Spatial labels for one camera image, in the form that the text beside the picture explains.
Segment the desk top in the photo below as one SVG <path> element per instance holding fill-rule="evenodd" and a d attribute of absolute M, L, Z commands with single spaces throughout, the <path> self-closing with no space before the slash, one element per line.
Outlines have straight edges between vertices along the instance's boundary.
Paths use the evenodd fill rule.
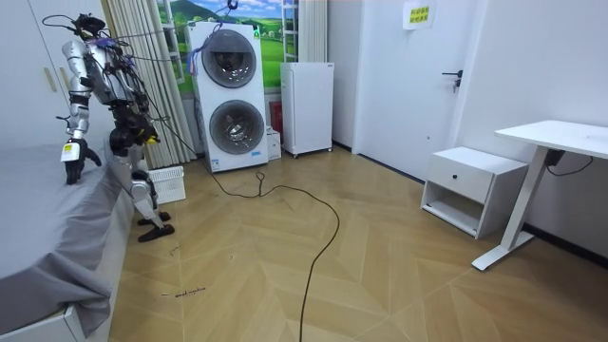
<path fill-rule="evenodd" d="M 554 120 L 496 131 L 499 137 L 608 159 L 608 127 Z"/>

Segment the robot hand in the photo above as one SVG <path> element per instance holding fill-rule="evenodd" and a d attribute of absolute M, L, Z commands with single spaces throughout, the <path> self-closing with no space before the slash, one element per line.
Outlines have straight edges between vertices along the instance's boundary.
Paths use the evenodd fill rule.
<path fill-rule="evenodd" d="M 86 140 L 68 139 L 61 155 L 61 161 L 66 164 L 67 185 L 75 184 L 80 179 L 86 158 L 91 159 L 97 166 L 102 166 L 102 161 L 93 150 L 88 148 Z"/>

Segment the nightstand drawer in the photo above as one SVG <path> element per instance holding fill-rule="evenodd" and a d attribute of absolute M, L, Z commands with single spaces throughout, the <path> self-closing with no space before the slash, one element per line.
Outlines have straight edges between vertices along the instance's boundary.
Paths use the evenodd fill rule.
<path fill-rule="evenodd" d="M 430 156 L 428 166 L 429 181 L 481 204 L 485 203 L 494 177 L 491 172 L 437 154 Z"/>

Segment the yellow sign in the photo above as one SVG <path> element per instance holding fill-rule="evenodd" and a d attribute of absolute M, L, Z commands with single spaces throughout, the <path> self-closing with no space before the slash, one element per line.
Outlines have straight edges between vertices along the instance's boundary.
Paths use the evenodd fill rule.
<path fill-rule="evenodd" d="M 428 6 L 411 9 L 411 12 L 409 13 L 409 23 L 410 24 L 425 23 L 427 20 L 428 20 Z"/>

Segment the dryer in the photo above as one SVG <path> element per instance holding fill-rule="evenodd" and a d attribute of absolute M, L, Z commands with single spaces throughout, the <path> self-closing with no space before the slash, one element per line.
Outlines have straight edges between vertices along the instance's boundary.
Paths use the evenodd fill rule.
<path fill-rule="evenodd" d="M 268 162 L 259 39 L 250 25 L 191 23 L 205 158 L 213 172 Z"/>

